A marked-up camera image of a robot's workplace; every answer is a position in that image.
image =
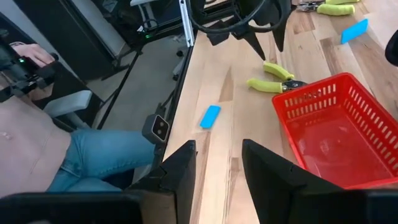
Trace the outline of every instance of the person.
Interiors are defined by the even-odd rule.
[[[45,66],[54,58],[37,44],[11,44],[21,56]],[[7,86],[0,76],[0,89]],[[154,146],[140,133],[79,129],[68,133],[31,100],[52,86],[0,103],[0,198],[23,192],[121,191],[107,176],[151,164]]]

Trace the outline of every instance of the blue eraser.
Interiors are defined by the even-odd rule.
[[[202,121],[200,122],[200,126],[202,128],[211,128],[216,121],[218,114],[220,113],[221,107],[217,105],[211,105],[207,109],[205,116],[203,117]]]
[[[348,41],[353,40],[358,36],[366,33],[368,29],[368,24],[369,24],[368,19],[364,19],[363,21],[344,30],[343,33],[341,34],[341,44],[345,44]]]

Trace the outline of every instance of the chair armrest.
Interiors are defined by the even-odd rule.
[[[50,117],[69,114],[78,110],[86,109],[93,92],[89,90],[79,91],[68,96],[52,100],[43,109]]]
[[[139,4],[145,4],[145,3],[147,3],[147,2],[151,2],[151,1],[156,1],[156,0],[131,0],[130,1],[130,6],[136,6],[136,5],[139,5]]]

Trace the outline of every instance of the floor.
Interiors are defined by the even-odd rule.
[[[172,71],[181,61],[176,53],[184,46],[184,41],[166,37],[143,48],[143,54],[126,80],[103,129],[142,129],[146,117],[154,113],[157,105],[164,102],[175,88]],[[135,54],[133,52],[124,57],[123,64],[129,64]],[[105,100],[117,89],[125,73],[126,70],[104,81],[92,81],[88,87]],[[98,113],[94,127],[100,122],[108,105]]]

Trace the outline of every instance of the blue jeans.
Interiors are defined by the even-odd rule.
[[[67,155],[47,191],[121,191],[102,179],[153,159],[154,145],[139,132],[78,130],[72,133]]]

